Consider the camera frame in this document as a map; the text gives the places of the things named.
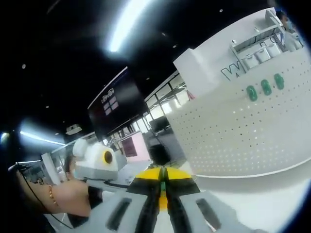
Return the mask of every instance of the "screen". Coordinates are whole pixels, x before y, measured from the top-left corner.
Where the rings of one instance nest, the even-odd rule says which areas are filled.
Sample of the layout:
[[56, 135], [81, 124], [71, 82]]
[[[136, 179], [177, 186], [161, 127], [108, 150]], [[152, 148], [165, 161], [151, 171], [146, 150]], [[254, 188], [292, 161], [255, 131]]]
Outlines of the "screen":
[[105, 86], [88, 107], [99, 140], [147, 111], [145, 100], [127, 68]]

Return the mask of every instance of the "white robot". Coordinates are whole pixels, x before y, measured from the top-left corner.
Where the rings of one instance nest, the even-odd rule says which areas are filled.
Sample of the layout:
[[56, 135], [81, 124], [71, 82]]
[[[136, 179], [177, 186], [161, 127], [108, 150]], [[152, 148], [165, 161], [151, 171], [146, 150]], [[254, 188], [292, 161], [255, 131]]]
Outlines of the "white robot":
[[127, 163], [124, 155], [101, 142], [90, 145], [85, 139], [75, 142], [72, 153], [77, 157], [75, 171], [80, 178], [116, 180], [118, 171]]

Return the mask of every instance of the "yellow and black tip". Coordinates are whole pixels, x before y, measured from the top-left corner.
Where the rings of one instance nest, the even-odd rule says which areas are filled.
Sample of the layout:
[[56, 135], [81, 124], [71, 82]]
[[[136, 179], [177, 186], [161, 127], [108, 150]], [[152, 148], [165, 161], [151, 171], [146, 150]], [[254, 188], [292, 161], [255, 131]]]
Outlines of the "yellow and black tip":
[[152, 233], [160, 210], [167, 209], [175, 232], [191, 233], [188, 216], [179, 199], [200, 192], [191, 175], [175, 169], [153, 168], [138, 174], [127, 192], [146, 195], [136, 233]]

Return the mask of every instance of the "black cable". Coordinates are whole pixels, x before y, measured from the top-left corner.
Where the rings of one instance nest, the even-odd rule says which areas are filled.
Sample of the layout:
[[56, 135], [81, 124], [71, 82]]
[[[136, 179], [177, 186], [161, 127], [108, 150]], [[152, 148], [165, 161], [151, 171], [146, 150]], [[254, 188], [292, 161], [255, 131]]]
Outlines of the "black cable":
[[64, 226], [68, 227], [69, 229], [73, 230], [73, 228], [71, 228], [70, 226], [68, 226], [67, 224], [63, 223], [62, 221], [60, 221], [57, 217], [55, 217], [53, 214], [49, 213], [49, 210], [45, 207], [45, 205], [42, 203], [42, 201], [38, 198], [38, 196], [35, 194], [35, 192], [33, 191], [33, 189], [30, 187], [30, 185], [28, 184], [28, 181], [26, 180], [26, 177], [24, 176], [24, 174], [20, 171], [19, 169], [19, 163], [17, 162], [17, 169], [20, 172], [20, 174], [22, 175], [22, 177], [24, 178], [26, 184], [28, 185], [28, 187], [30, 188], [31, 192], [33, 193], [33, 195], [35, 196], [35, 198], [37, 198], [37, 200], [40, 202], [40, 204], [42, 205], [42, 207], [44, 208], [44, 210], [51, 215], [53, 218], [55, 218], [58, 222], [60, 222], [61, 224], [63, 224]]

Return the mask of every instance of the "yellow lens ring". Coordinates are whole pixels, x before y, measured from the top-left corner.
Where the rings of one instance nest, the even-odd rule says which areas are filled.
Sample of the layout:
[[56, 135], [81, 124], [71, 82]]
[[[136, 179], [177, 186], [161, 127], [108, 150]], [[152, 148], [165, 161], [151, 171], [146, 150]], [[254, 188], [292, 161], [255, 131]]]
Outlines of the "yellow lens ring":
[[102, 152], [102, 161], [104, 164], [111, 164], [113, 160], [112, 153], [109, 150], [104, 150]]

